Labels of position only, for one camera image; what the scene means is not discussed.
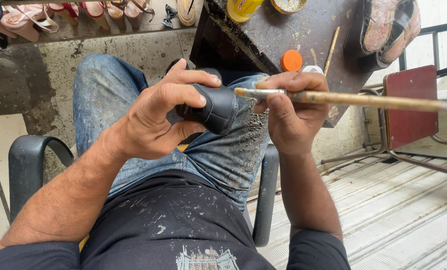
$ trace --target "concrete floor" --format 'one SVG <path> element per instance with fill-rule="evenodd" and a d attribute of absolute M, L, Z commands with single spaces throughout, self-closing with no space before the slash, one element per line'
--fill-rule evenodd
<path fill-rule="evenodd" d="M 447 0 L 419 0 L 422 27 L 447 23 Z M 124 35 L 39 46 L 11 47 L 0 53 L 0 237 L 9 225 L 8 161 L 11 142 L 22 134 L 50 135 L 75 144 L 72 116 L 72 84 L 77 65 L 87 55 L 114 55 L 142 70 L 154 85 L 177 58 L 188 60 L 195 29 Z M 407 49 L 408 67 L 433 63 L 427 37 L 418 37 Z M 441 67 L 447 66 L 447 33 L 440 34 Z M 368 84 L 381 83 L 383 76 L 398 71 L 398 61 L 375 72 Z M 439 81 L 439 90 L 447 80 Z M 316 161 L 358 150 L 368 135 L 361 107 L 350 107 L 333 129 L 321 129 L 314 141 Z M 64 169 L 50 151 L 47 178 Z"/>

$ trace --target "black t-shirt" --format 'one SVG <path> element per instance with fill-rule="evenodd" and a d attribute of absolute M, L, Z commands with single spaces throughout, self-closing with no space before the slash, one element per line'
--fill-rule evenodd
<path fill-rule="evenodd" d="M 168 170 L 107 200 L 82 252 L 76 242 L 41 242 L 0 250 L 5 270 L 275 269 L 253 243 L 247 223 L 204 179 Z M 290 241 L 287 269 L 350 269 L 333 235 L 302 230 Z"/>

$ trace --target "chair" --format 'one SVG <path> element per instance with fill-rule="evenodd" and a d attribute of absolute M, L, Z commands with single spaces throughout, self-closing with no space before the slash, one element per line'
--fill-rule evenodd
<path fill-rule="evenodd" d="M 44 185 L 44 154 L 47 146 L 53 150 L 65 167 L 72 165 L 74 156 L 70 149 L 55 137 L 23 135 L 18 137 L 10 147 L 8 153 L 10 223 L 15 220 L 27 200 Z M 277 148 L 269 144 L 262 161 L 255 227 L 252 228 L 246 209 L 244 213 L 257 247 L 264 247 L 269 242 L 278 168 Z"/>
<path fill-rule="evenodd" d="M 361 93 L 380 95 L 373 89 L 361 89 Z M 386 75 L 383 79 L 383 95 L 389 97 L 437 99 L 437 71 L 434 65 L 418 67 Z M 371 152 L 321 160 L 321 164 L 355 158 L 369 157 L 387 151 L 390 156 L 407 163 L 447 174 L 447 168 L 397 154 L 394 149 L 431 137 L 440 144 L 447 141 L 436 136 L 439 132 L 438 112 L 422 112 L 398 109 L 378 109 L 380 148 Z"/>

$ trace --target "forearm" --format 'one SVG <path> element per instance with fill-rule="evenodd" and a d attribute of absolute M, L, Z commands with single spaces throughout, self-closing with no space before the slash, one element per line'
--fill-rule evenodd
<path fill-rule="evenodd" d="M 311 154 L 280 153 L 282 199 L 293 236 L 302 229 L 330 233 L 342 241 L 342 229 L 334 201 L 321 180 Z"/>
<path fill-rule="evenodd" d="M 27 201 L 0 241 L 0 249 L 47 241 L 80 242 L 89 233 L 126 161 L 113 147 L 112 128 Z"/>

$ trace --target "yellow can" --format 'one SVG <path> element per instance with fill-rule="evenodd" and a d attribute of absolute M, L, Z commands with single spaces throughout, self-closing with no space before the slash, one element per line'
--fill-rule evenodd
<path fill-rule="evenodd" d="M 236 22 L 248 21 L 262 5 L 263 0 L 228 0 L 228 15 Z"/>

